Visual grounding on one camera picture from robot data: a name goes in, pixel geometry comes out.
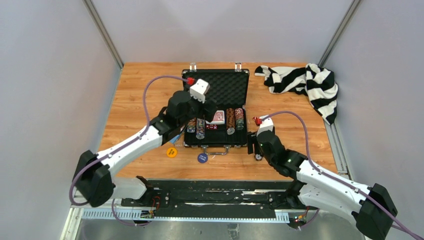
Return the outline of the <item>black orange 100 chip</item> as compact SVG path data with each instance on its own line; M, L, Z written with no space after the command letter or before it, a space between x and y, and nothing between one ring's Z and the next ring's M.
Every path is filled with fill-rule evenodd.
M263 156L262 155L260 155L260 154L256 154L255 155L255 160L256 161L261 161L263 159Z

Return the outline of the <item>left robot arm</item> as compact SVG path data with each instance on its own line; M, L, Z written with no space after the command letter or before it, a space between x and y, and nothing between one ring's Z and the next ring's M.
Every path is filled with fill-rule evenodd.
M163 146L193 118L212 120L218 104L206 97L200 101L188 91L176 91L158 115L138 133L102 152L84 151L78 160L69 190L75 206L99 207L113 198L131 198L149 206L153 193L138 178L116 178L116 174L141 155Z

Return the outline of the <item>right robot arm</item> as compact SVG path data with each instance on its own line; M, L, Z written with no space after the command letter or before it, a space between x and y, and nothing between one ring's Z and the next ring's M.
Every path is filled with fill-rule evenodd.
M398 210L388 190L343 178L307 156L286 149L273 131L248 132L248 153L260 155L280 175L293 181L286 191L286 203L294 209L301 205L333 213L356 226L372 240L384 240Z

